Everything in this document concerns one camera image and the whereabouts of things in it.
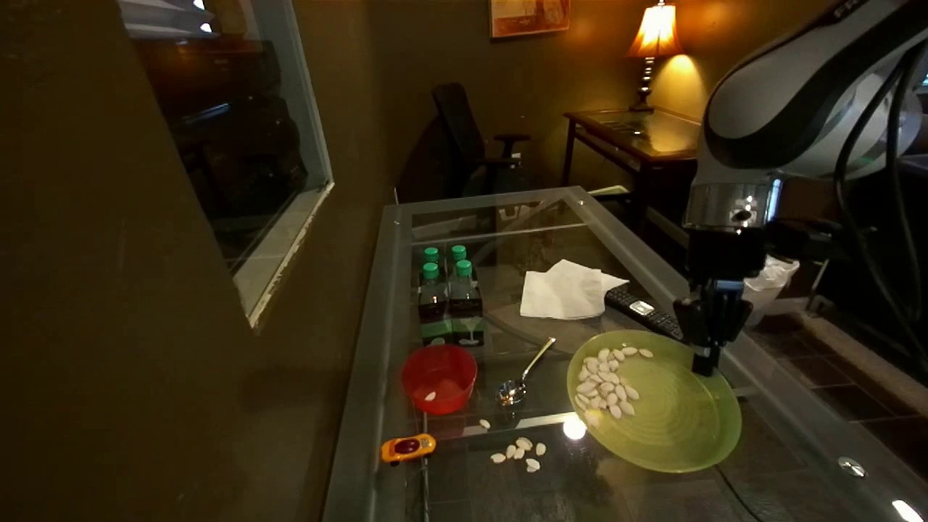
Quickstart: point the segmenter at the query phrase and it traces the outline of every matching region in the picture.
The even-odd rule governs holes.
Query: lampshade
[[[645,9],[638,35],[629,45],[632,57],[656,57],[678,51],[677,40],[677,6],[658,3]]]

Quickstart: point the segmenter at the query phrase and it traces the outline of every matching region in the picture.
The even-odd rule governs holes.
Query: chair
[[[522,153],[517,151],[517,145],[527,140],[526,134],[497,134],[501,153],[491,159],[465,87],[459,82],[439,83],[432,101],[453,147],[453,172],[445,182],[445,196],[527,189]]]

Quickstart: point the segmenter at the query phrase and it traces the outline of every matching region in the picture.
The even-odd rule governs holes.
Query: spoon
[[[558,340],[551,335],[551,340],[539,347],[539,353],[532,357],[532,363],[526,366],[526,370],[522,370],[520,380],[509,380],[509,382],[500,385],[500,395],[497,395],[497,396],[500,396],[500,402],[501,402],[506,408],[520,405],[520,402],[527,396],[526,380],[527,380],[532,369],[551,351],[555,341],[558,341]]]

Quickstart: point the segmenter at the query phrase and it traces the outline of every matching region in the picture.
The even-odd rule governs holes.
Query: wooden side table
[[[697,173],[700,125],[669,112],[565,112],[568,141],[561,182],[571,182],[575,141],[588,145],[632,176],[632,199],[683,224]]]

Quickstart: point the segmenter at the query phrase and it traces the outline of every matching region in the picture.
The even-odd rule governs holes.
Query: picture frame
[[[491,37],[532,37],[571,28],[571,0],[491,0]]]

